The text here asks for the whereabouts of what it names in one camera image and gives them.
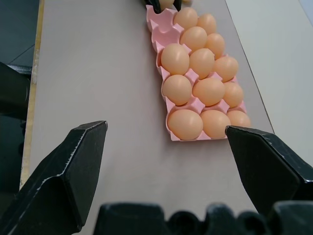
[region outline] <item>pink egg tray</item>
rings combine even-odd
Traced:
[[[163,80],[162,86],[161,86],[161,93],[162,93],[162,87],[163,87],[164,81],[170,76],[170,73],[167,70],[165,70],[161,65],[162,51],[168,44],[171,44],[171,43],[179,44],[180,36],[183,33],[184,29],[179,24],[173,25],[174,17],[177,14],[176,10],[165,9],[164,11],[162,11],[162,13],[156,14],[152,6],[146,5],[146,7],[147,7],[147,24],[148,24],[148,28],[150,32],[152,33],[151,41],[152,41],[154,50],[157,52],[156,67],[157,67],[158,72],[162,76],[162,80]],[[185,44],[183,44],[183,46],[187,49],[190,55],[191,50]],[[192,69],[189,69],[186,72],[186,74],[184,74],[184,76],[188,78],[192,86],[194,86],[194,84],[197,83],[199,80],[199,76]],[[210,77],[218,78],[222,81],[222,78],[216,72],[212,72],[206,78],[210,78]],[[238,83],[236,77],[234,77],[228,82]],[[189,109],[189,110],[196,112],[197,114],[201,114],[202,112],[206,110],[218,110],[225,114],[228,111],[232,111],[232,110],[238,110],[238,111],[242,111],[246,113],[246,107],[245,107],[244,102],[242,102],[240,105],[234,108],[229,108],[229,105],[222,99],[219,103],[210,107],[206,107],[198,98],[192,95],[191,99],[185,105],[176,106],[166,96],[164,96],[163,94],[162,96],[166,103],[166,108],[167,108],[165,124],[166,124],[166,128],[168,132],[171,135],[172,141],[184,141],[184,140],[179,139],[177,136],[175,136],[173,132],[170,131],[167,126],[167,119],[169,115],[172,114],[176,110]],[[204,131],[202,131],[201,134],[197,138],[191,141],[200,141],[200,140],[211,140],[211,138],[206,133],[204,133]]]

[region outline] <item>brown egg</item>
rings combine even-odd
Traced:
[[[189,69],[187,50],[177,43],[167,45],[161,55],[161,64],[171,75],[184,75]]]
[[[207,35],[216,32],[216,21],[211,14],[203,14],[200,16],[198,18],[197,26],[204,28]]]
[[[204,47],[210,49],[217,60],[223,55],[225,49],[224,38],[218,33],[211,33],[207,36],[207,41]]]
[[[206,43],[206,32],[200,27],[191,27],[180,38],[180,44],[185,44],[192,52],[203,48]]]
[[[190,141],[201,134],[203,122],[196,112],[181,109],[168,117],[167,126],[181,140]]]
[[[187,103],[191,97],[192,87],[190,81],[183,75],[173,75],[165,80],[162,93],[175,105]]]
[[[181,9],[175,16],[173,24],[179,24],[185,30],[197,25],[198,15],[195,9],[185,7]]]
[[[221,57],[215,61],[213,71],[221,76],[223,82],[227,82],[236,75],[238,62],[235,58],[230,56]]]
[[[189,68],[191,68],[199,79],[204,79],[213,70],[214,54],[207,48],[196,50],[190,55]]]
[[[225,94],[225,86],[219,79],[210,77],[197,82],[192,94],[206,106],[212,106],[220,102]]]
[[[172,8],[174,0],[159,0],[161,10],[163,11],[165,8]]]
[[[244,99],[244,91],[237,84],[233,82],[226,82],[225,85],[225,95],[223,97],[224,101],[229,105],[230,108],[240,105]]]
[[[226,114],[217,110],[207,110],[200,114],[204,132],[212,139],[225,137],[225,128],[230,125]]]
[[[247,114],[241,111],[230,111],[227,113],[230,124],[233,126],[250,127],[251,121]]]

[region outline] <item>plastic egg tray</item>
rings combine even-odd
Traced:
[[[161,86],[161,93],[162,93],[162,87],[163,87],[164,81],[170,76],[170,73],[167,70],[165,70],[161,65],[162,51],[168,44],[172,44],[172,43],[179,44],[180,36],[183,33],[184,29],[179,24],[173,25],[174,17],[177,14],[176,10],[165,9],[164,11],[162,11],[162,13],[156,14],[152,6],[147,5],[146,7],[147,7],[147,24],[148,24],[148,28],[150,32],[152,33],[151,41],[152,41],[153,48],[157,53],[156,67],[157,67],[158,72],[162,76],[162,80],[163,80],[162,86]],[[183,46],[186,47],[190,55],[191,50],[185,44],[183,44]],[[196,84],[199,80],[199,76],[192,69],[189,69],[186,72],[186,74],[184,74],[184,76],[188,78],[192,86],[194,86],[194,84]],[[209,77],[215,77],[222,81],[222,78],[215,72],[209,74],[206,78],[209,78]],[[228,82],[238,83],[236,77],[234,77]],[[164,96],[163,94],[162,96],[166,103],[166,108],[167,108],[165,124],[166,124],[166,128],[168,132],[171,135],[172,141],[183,141],[179,139],[177,136],[175,136],[173,132],[169,130],[167,126],[167,118],[169,117],[170,114],[172,114],[176,110],[189,109],[189,110],[196,112],[197,114],[201,114],[202,112],[206,110],[218,110],[225,114],[228,111],[232,111],[232,110],[238,110],[238,111],[242,111],[246,113],[246,107],[245,107],[244,102],[242,102],[240,105],[234,108],[229,108],[229,105],[222,99],[219,103],[210,107],[206,107],[198,98],[192,95],[190,100],[185,105],[176,106],[166,96]],[[191,141],[199,141],[199,140],[211,140],[211,138],[204,131],[202,131],[201,134],[197,138]]]

